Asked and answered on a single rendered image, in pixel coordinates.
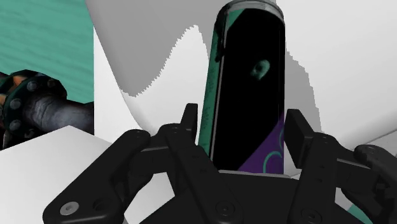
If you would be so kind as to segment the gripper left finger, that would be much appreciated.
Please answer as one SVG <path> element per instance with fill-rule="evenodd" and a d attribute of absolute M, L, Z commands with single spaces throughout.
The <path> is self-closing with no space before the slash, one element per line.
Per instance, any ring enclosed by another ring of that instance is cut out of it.
<path fill-rule="evenodd" d="M 44 224 L 122 224 L 137 193 L 166 173 L 174 198 L 156 221 L 176 224 L 243 224 L 244 213 L 205 151 L 195 144 L 198 106 L 188 103 L 179 123 L 123 133 L 43 211 Z"/>

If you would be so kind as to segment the black bolted pipe figure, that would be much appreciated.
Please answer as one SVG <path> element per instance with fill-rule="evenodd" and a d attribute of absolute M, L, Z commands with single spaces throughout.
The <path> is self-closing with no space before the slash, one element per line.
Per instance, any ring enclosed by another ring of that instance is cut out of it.
<path fill-rule="evenodd" d="M 94 103 L 67 99 L 59 80 L 24 69 L 0 72 L 0 150 L 66 126 L 94 133 Z"/>

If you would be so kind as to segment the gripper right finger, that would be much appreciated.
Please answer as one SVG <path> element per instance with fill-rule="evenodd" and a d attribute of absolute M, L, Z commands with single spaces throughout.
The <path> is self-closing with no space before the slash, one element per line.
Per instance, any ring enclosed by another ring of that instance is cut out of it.
<path fill-rule="evenodd" d="M 288 109 L 284 142 L 301 169 L 288 224 L 361 224 L 335 203 L 336 189 L 373 224 L 397 224 L 397 158 L 373 144 L 354 151 L 333 136 L 314 132 L 297 109 Z"/>

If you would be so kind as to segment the black green purple drink can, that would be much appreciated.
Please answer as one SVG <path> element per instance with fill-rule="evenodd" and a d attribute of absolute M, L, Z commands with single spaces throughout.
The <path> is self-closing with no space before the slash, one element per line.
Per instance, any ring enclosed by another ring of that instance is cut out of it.
<path fill-rule="evenodd" d="M 284 172 L 285 23 L 271 0 L 217 15 L 198 143 L 219 170 Z"/>

